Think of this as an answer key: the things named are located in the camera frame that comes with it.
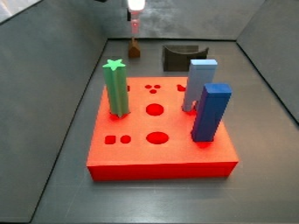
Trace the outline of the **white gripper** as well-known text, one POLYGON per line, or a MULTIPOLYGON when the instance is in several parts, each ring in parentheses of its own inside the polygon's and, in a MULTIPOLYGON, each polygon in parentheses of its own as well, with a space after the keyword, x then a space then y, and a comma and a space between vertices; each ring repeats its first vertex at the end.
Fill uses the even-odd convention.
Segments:
POLYGON ((134 36, 138 33, 140 26, 138 11, 145 7, 145 0, 126 0, 126 6, 125 18, 126 21, 130 22, 130 32, 134 36))

